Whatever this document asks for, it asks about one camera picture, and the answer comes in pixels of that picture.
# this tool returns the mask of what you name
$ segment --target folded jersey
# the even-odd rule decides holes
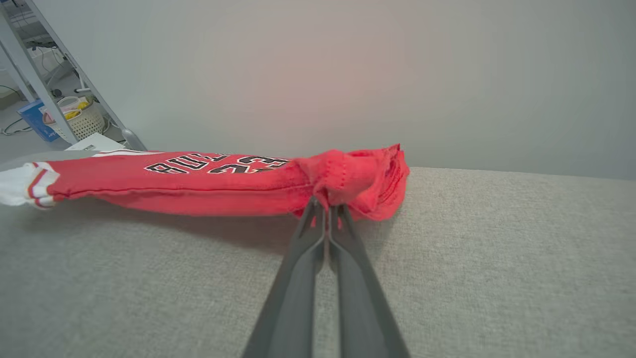
[[[182,215],[299,214],[315,196],[348,204],[354,217],[389,218],[409,169],[399,145],[309,158],[115,150],[68,161],[27,163],[0,173],[0,202],[52,207],[64,199]]]

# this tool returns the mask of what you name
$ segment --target gray fabric surface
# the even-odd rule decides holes
[[[295,224],[2,206],[0,357],[238,357]],[[635,356],[636,182],[412,168],[358,227],[414,357]],[[323,270],[316,357],[335,308]]]

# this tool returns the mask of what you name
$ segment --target black lettering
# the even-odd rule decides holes
[[[203,154],[199,154],[199,153],[191,153],[190,155],[195,155],[195,156],[197,156],[197,157],[199,157],[199,158],[207,159],[207,160],[209,160],[209,161],[213,161],[213,162],[220,162],[220,161],[222,161],[223,159],[225,159],[225,158],[227,158],[227,157],[228,157],[228,156],[227,156],[227,155],[225,155],[225,154],[218,154],[219,156],[218,156],[218,157],[214,157],[214,158],[212,158],[212,157],[208,157],[207,155],[203,155]]]
[[[220,174],[229,171],[230,173],[246,173],[249,171],[249,166],[242,166],[240,164],[226,164],[218,168],[210,170],[209,174]]]
[[[184,166],[184,167],[195,169],[195,170],[202,169],[209,164],[207,162],[201,162],[196,159],[192,159],[188,157],[187,155],[182,155],[177,158],[168,159],[168,161],[171,163],[178,164],[180,166]]]
[[[188,174],[187,171],[183,171],[179,168],[175,168],[164,163],[156,163],[151,166],[147,166],[144,169],[150,170],[150,171],[156,171],[157,173]]]
[[[287,163],[286,159],[278,159],[278,158],[268,158],[268,157],[258,157],[256,155],[250,155],[249,157],[243,157],[238,160],[239,163],[250,164],[253,162],[262,162],[267,164],[272,163]]]

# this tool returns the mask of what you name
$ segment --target red stripe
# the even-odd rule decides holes
[[[33,187],[35,187],[36,184],[38,184],[40,179],[42,179],[42,177],[44,176],[45,172],[46,172],[45,170],[40,171],[38,175],[36,175],[35,179],[33,179],[31,184],[29,185],[29,188],[27,189],[27,192],[29,193],[29,196],[31,197],[31,199],[35,199],[36,205],[39,206],[40,208],[46,208],[46,207],[39,203],[38,197],[35,197],[35,195],[33,195]]]

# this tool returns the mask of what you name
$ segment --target floor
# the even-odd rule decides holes
[[[69,73],[61,80],[57,80],[51,83],[52,89],[59,89],[64,96],[75,96],[74,89],[80,86],[80,81],[74,74]],[[7,125],[20,119],[20,115],[16,112],[19,108],[27,105],[26,101],[15,103],[4,110],[0,110],[0,127],[5,128]],[[24,122],[18,122],[11,129],[19,129],[26,127]],[[118,128],[111,126],[105,133],[105,135],[115,141],[123,139],[121,132]],[[64,141],[62,138],[58,138],[55,141],[48,143],[43,141],[36,133],[20,132],[12,136],[0,135],[0,163],[10,161],[12,159],[21,157],[23,155],[35,154],[40,152],[49,152],[52,150],[65,150],[70,144]]]

